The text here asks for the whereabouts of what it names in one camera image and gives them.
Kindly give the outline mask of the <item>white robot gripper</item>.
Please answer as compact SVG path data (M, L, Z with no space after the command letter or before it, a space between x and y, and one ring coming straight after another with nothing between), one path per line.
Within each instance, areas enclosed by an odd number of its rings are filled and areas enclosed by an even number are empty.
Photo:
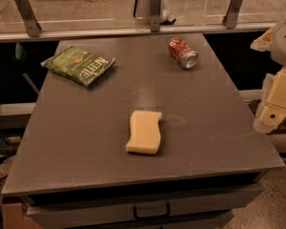
M272 59L285 66L276 74L267 73L263 80L253 127L257 132L268 134L286 119L286 12L275 27L255 39L250 48L258 52L271 51Z

